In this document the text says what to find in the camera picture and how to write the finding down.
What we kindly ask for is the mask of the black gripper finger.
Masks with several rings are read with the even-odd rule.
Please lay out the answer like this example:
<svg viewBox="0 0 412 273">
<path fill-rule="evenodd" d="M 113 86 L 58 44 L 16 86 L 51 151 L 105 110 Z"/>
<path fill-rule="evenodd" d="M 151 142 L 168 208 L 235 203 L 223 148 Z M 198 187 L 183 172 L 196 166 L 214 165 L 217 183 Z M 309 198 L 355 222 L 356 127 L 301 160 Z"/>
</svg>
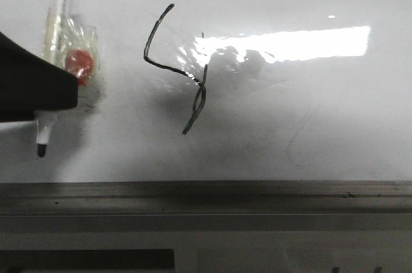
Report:
<svg viewBox="0 0 412 273">
<path fill-rule="evenodd" d="M 35 119 L 36 111 L 75 108 L 77 78 L 1 34 L 1 122 Z"/>
</svg>

